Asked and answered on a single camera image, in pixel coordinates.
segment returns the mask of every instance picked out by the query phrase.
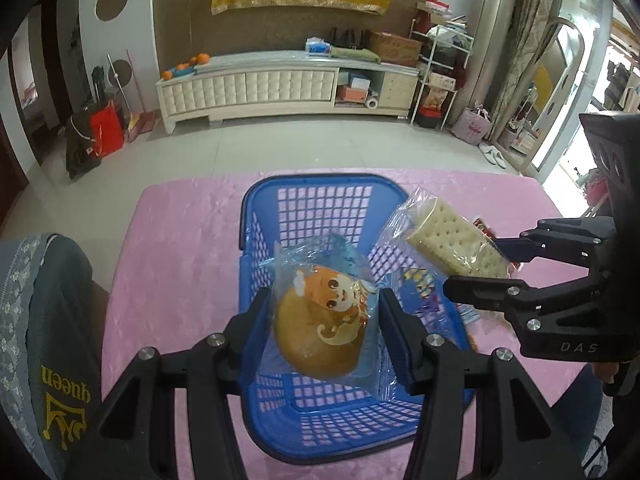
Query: cracker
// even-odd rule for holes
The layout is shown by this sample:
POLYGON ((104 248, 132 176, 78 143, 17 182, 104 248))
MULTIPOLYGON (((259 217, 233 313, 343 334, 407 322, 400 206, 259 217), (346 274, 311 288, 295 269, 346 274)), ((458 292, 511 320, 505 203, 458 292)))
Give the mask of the cracker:
POLYGON ((442 272, 453 276, 506 278, 508 261, 473 224, 436 197, 421 214, 407 241, 442 272))

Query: white storage rack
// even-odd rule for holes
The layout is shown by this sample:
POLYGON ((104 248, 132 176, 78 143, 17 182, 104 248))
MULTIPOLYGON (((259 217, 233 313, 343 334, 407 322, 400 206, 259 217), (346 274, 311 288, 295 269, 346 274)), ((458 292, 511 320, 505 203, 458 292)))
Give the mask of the white storage rack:
MULTIPOLYGON (((418 32, 417 30, 414 30, 414 25, 415 25, 415 18, 412 20, 411 22, 411 31, 409 32, 409 38, 413 38, 414 36, 418 36, 420 38, 429 38, 426 34, 422 33, 422 32, 418 32)), ((466 54, 465 57, 465 63, 464 63, 464 68, 466 68, 466 64, 469 61, 469 57, 471 56, 471 51, 473 49, 473 43, 474 43, 474 38, 471 37, 468 34, 463 34, 462 32, 460 32, 460 30, 457 27, 453 27, 453 26, 449 26, 449 25, 435 25, 433 28, 438 29, 436 31, 436 38, 433 41, 433 46, 431 47, 431 53, 429 57, 423 56, 422 54, 420 54, 420 60, 424 61, 427 64, 427 68, 426 71, 424 72, 424 74, 422 73, 422 71, 420 71, 420 81, 419 81, 419 90, 418 90, 418 99, 415 102, 414 105, 414 111, 411 113, 411 121, 410 124, 414 124, 414 120, 415 120, 415 115, 418 113, 418 108, 420 106, 420 100, 422 99, 422 94, 424 93, 424 87, 425 86, 430 86, 432 88, 440 88, 442 90, 447 90, 448 92, 452 93, 453 95, 451 96, 451 100, 449 102, 449 107, 447 108, 447 113, 444 115, 444 117, 442 118, 442 123, 440 124, 440 128, 442 128, 444 126, 444 124, 447 122, 447 118, 449 117, 449 112, 451 111, 451 105, 453 104, 453 101, 456 98, 456 94, 458 93, 457 90, 449 90, 447 88, 443 88, 441 86, 436 86, 436 85, 432 85, 428 83, 428 78, 429 78, 429 74, 431 73, 431 67, 432 66, 440 66, 443 68, 446 68, 448 70, 453 70, 452 66, 449 65, 445 65, 442 63, 439 63, 437 61, 433 60, 433 55, 436 51, 436 46, 438 43, 445 45, 447 48, 455 48, 456 50, 459 50, 461 52, 464 52, 466 54), (455 32, 457 35, 459 36, 464 36, 465 38, 467 38, 468 40, 471 41, 471 44, 469 45, 469 49, 467 50, 466 48, 462 48, 461 46, 457 46, 457 45, 451 45, 448 43, 444 43, 442 41, 438 42, 438 38, 440 37, 440 30, 441 28, 444 28, 446 30, 450 30, 452 32, 455 32)))

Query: pink table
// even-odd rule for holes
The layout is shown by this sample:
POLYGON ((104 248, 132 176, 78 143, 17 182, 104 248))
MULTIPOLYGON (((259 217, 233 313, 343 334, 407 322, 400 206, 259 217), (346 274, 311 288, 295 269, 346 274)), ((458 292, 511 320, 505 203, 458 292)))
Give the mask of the pink table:
MULTIPOLYGON (((481 216, 501 237, 517 236, 540 218, 560 216, 540 184, 530 178, 453 171, 375 173, 391 178, 409 192, 416 185, 425 187, 467 218, 481 216)), ((113 280, 102 349, 103 396, 143 346, 155 346, 163 353, 190 348, 210 333, 221 331, 236 314, 240 205, 249 187, 270 174, 274 173, 179 180, 145 189, 113 280)), ((566 264, 535 260, 525 265, 520 277, 532 286, 545 286, 585 274, 585 270, 566 264)), ((581 364, 522 357, 516 337, 504 326, 478 322, 470 331, 481 352, 511 348, 549 404, 559 399, 582 368, 581 364)), ((249 478, 402 478, 410 444, 328 465, 287 465, 253 443, 242 423, 239 399, 233 397, 229 404, 249 478)), ((177 394, 176 408, 178 467, 180 478, 188 480, 193 472, 183 392, 177 394)), ((474 431, 472 406, 465 418, 460 474, 472 468, 474 431)))

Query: slippers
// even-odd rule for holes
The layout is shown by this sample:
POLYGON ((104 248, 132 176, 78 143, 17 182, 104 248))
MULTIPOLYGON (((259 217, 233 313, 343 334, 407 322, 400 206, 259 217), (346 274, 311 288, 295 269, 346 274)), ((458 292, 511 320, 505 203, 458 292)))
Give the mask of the slippers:
POLYGON ((495 148, 492 145, 487 144, 486 142, 481 142, 480 145, 478 146, 478 149, 482 152, 487 162, 493 164, 494 166, 496 165, 497 161, 495 160, 495 157, 493 154, 493 150, 495 148))
POLYGON ((495 163, 500 166, 503 170, 507 169, 507 163, 504 161, 504 157, 498 148, 492 146, 492 153, 494 155, 495 163))

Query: toilet paper roll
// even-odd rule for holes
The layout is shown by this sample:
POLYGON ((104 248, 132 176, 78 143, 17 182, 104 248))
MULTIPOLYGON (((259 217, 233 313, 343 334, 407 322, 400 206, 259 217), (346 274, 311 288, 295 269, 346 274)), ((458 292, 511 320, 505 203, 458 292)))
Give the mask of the toilet paper roll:
POLYGON ((373 97, 373 95, 370 95, 367 97, 367 100, 364 101, 364 105, 367 108, 378 108, 378 99, 373 97))

